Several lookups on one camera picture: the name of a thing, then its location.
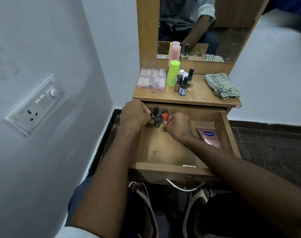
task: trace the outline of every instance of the wooden mirror frame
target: wooden mirror frame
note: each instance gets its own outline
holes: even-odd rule
[[[180,60],[180,67],[188,70],[195,68],[195,74],[230,74],[241,51],[248,41],[257,21],[261,17],[269,0],[265,0],[261,6],[251,30],[242,45],[242,48],[233,63],[227,62],[208,62],[208,61],[189,61]],[[139,63],[141,67],[166,68],[168,71],[168,59],[157,58],[158,42],[158,20],[160,0],[136,0],[137,4],[137,25],[139,39]]]

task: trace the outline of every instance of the plastic case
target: plastic case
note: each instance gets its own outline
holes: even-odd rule
[[[165,90],[166,69],[142,67],[139,72],[136,86],[138,88]]]

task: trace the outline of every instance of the plaid cloth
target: plaid cloth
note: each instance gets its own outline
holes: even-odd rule
[[[203,61],[209,61],[209,62],[224,62],[223,58],[220,56],[214,56],[212,54],[204,54],[202,56]]]
[[[221,99],[241,96],[237,87],[233,86],[225,73],[206,74],[206,81],[210,88],[214,90],[214,95],[219,96]]]

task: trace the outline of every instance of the rolled-up sleeve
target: rolled-up sleeve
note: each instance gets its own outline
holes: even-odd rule
[[[55,238],[99,238],[98,236],[76,227],[63,227]]]
[[[211,23],[216,19],[215,17],[215,12],[216,9],[214,8],[213,4],[203,4],[201,7],[198,9],[198,19],[202,15],[208,15],[211,17]]]

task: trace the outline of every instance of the open drawer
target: open drawer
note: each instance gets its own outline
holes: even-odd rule
[[[167,107],[167,113],[182,112],[189,116],[192,133],[200,138],[198,127],[215,128],[223,149],[240,157],[230,124],[223,108],[202,108],[182,105],[145,105],[159,113]],[[205,188],[218,188],[220,180],[190,150],[174,140],[162,128],[144,126],[138,133],[129,167],[129,180],[168,184],[172,180],[182,187],[192,187],[205,182]]]

